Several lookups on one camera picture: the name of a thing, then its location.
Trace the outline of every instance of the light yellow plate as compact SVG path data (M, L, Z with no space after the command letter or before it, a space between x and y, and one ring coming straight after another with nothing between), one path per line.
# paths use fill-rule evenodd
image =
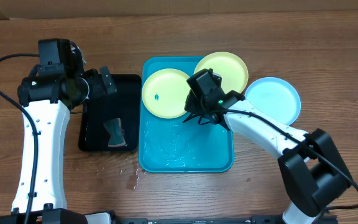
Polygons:
M244 91L248 82L248 69L246 64L229 52L216 52L205 56L198 62L194 73L204 68L212 68L214 73L222 76L222 89L225 93L234 90L238 93Z
M166 68L153 73L143 85L142 100L146 108L160 118L177 118L186 113L185 103L190 87L189 76Z

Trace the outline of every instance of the wooden table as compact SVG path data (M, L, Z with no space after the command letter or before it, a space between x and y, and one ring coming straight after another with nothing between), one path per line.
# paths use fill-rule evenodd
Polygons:
M249 68L249 83L275 76L299 91L302 112L294 127L330 133L358 183L358 11L0 21L0 57L37 53L37 41L53 37L74 40L86 68L107 65L114 73L140 75L154 56L235 53ZM0 64L0 89L17 99L17 86L35 63ZM242 136L234 137L236 160L225 173L151 174L138 165L137 153L81 152L80 119L71 116L65 141L70 210L218 218L279 214L289 203L277 162ZM16 194L22 145L22 115L0 97L0 215L9 214ZM350 189L334 204L357 202ZM341 223L358 223L358 210L334 214Z

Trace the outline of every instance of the light blue plate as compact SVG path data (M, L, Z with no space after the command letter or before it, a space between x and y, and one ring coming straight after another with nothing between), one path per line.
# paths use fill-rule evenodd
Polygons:
M301 112L298 92L280 78L266 77L254 81L245 96L261 112L286 125L294 123Z
M143 66L142 86L154 72L175 68L193 75L203 57L154 57ZM183 124L189 113L159 118L140 106L139 164L149 172L224 172L234 162L233 133L220 125Z

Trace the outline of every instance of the black tray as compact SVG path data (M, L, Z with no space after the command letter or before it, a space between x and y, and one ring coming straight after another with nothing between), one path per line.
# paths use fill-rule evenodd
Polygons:
M86 103L82 115L78 147L86 152L135 151L139 143L140 94L142 79L138 75L112 74L115 94ZM110 119L120 118L126 144L109 147L110 134L104 126Z

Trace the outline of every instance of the wooden surface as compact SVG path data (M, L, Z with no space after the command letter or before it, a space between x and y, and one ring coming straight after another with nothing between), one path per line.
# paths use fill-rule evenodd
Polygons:
M358 182L358 11L0 21L0 57L37 53L37 41L52 37L74 40L86 68L107 65L114 73L141 74L154 56L233 52L246 62L249 83L275 76L298 90L302 111L293 126L330 133ZM0 89L17 99L17 86L36 62L0 64ZM241 136L234 137L236 160L225 173L151 174L138 165L137 153L81 152L80 119L71 116L65 141L70 210L218 218L279 214L289 203L277 162ZM0 97L0 215L9 214L16 194L22 145L22 116ZM350 189L334 204L357 202ZM334 214L341 223L358 223L358 210Z

